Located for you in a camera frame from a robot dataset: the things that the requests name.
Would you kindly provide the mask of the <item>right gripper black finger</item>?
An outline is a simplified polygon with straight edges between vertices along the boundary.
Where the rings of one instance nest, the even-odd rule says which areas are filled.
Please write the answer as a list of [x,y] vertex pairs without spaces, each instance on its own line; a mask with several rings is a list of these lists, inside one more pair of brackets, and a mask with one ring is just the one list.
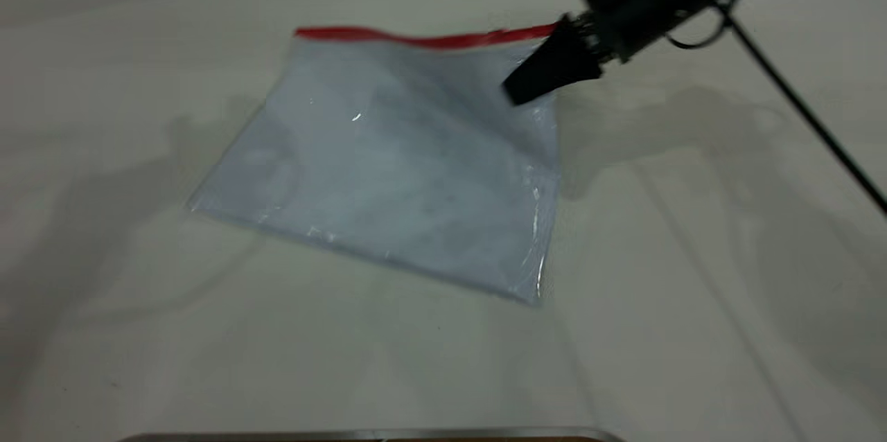
[[557,89],[595,79],[595,51],[568,15],[502,83],[510,99],[538,99]]
[[509,101],[524,105],[557,89],[596,80],[601,66],[590,53],[539,48],[509,75]]

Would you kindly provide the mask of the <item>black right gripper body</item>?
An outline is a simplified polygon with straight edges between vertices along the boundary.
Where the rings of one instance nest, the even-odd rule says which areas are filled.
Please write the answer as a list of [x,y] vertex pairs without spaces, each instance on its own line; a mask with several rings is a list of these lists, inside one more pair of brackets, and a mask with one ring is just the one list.
[[584,0],[590,50],[602,62],[627,62],[697,13],[697,0]]

